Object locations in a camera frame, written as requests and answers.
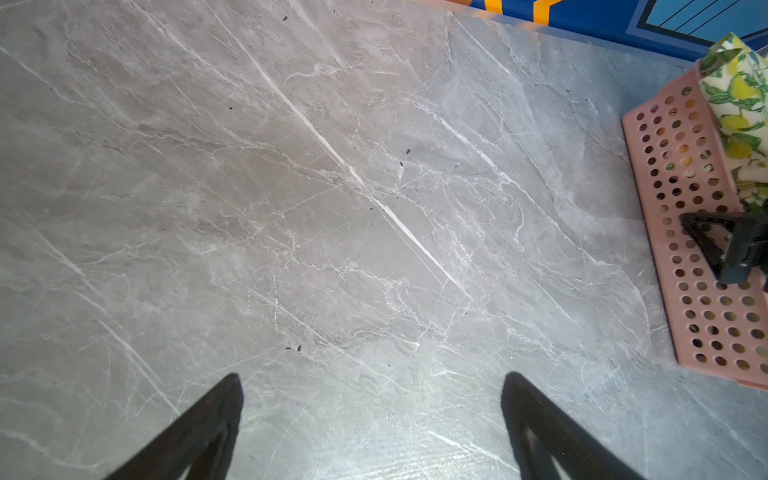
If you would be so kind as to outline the lemon print skirt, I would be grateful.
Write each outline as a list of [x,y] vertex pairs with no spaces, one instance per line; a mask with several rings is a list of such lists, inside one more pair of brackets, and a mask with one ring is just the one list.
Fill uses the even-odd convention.
[[725,163],[748,211],[767,210],[767,59],[727,34],[700,64]]

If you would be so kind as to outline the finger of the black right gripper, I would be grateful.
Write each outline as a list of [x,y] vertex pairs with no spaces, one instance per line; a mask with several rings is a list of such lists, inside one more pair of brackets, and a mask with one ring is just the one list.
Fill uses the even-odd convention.
[[680,221],[719,283],[745,283],[754,270],[767,276],[765,212],[693,212]]

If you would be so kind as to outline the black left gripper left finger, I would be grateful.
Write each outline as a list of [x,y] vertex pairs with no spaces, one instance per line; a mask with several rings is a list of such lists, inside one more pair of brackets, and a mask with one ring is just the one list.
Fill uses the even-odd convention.
[[239,432],[244,394],[230,373],[117,470],[110,479],[224,479]]

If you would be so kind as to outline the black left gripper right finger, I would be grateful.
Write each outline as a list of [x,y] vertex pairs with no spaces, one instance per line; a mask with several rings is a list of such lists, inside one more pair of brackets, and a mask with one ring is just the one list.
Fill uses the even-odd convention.
[[506,375],[501,410],[523,479],[639,479],[525,376]]

